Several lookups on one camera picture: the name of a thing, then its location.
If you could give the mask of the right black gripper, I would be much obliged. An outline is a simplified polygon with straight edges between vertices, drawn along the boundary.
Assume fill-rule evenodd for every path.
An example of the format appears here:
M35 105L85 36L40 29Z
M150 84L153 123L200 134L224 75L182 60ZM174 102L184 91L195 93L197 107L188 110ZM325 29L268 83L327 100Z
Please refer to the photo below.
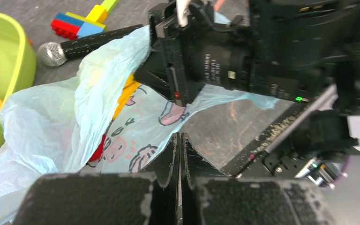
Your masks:
M135 80L179 106L192 103L206 84L260 94L261 78L255 73L258 9L251 9L247 26L241 15L228 24L215 23L210 3L193 0L188 6L184 27L174 0L149 10L150 54L135 71Z

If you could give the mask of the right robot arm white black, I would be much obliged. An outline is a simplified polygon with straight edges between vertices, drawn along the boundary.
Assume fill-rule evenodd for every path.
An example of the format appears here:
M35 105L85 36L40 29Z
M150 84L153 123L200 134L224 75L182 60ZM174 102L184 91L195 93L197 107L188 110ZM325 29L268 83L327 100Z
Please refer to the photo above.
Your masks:
M134 79L179 106L204 85L308 103L329 83L338 115L360 115L360 0L249 0L215 22L209 0L149 10L150 54Z

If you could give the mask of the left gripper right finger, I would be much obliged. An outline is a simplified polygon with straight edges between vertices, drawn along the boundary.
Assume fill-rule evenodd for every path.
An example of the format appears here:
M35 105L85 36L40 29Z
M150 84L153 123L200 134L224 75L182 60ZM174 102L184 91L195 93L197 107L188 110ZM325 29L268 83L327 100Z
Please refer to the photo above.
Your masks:
M309 181L233 179L180 135L182 217L185 225L334 225L321 191Z

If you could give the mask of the light blue printed plastic bag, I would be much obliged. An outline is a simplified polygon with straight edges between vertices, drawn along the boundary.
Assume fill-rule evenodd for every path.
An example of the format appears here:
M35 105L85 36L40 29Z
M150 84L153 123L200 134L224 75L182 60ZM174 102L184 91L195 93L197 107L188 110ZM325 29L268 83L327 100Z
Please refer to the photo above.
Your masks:
M114 117L126 79L149 49L149 27L143 26L90 53L75 77L8 97L0 110L5 139L0 149L0 225L13 221L29 186L44 174L135 173L197 112L242 99L262 109L277 102L206 85L192 104L181 108L142 85ZM104 154L93 169L87 162L103 134Z

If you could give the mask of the yellow green fake mango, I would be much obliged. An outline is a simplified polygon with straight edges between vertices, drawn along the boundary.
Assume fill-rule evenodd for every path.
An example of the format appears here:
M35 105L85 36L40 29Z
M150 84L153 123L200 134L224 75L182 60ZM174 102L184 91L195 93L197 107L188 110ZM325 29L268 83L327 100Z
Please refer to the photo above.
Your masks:
M141 84L134 79L134 75L131 74L124 85L121 96L118 99L118 105L116 107L112 120L115 120L117 118L124 106L134 104L133 96L140 85Z

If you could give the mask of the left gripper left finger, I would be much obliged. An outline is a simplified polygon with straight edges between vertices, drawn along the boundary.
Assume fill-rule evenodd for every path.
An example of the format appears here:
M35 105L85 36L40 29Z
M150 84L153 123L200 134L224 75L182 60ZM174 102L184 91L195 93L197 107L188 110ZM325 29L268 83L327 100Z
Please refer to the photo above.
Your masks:
M179 140L136 173L58 173L28 190L15 225L175 225Z

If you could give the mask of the red fake tomato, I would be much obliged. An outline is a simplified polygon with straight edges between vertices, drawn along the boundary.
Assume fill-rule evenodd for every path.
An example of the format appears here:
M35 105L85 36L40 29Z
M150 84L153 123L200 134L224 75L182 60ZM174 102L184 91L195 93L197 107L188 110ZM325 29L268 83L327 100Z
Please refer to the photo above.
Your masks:
M94 151L93 155L90 157L89 162L94 162L96 160L99 160L102 157L103 151L104 151L105 140L106 140L106 134L103 134L101 142L98 145L98 147L96 148L96 150Z

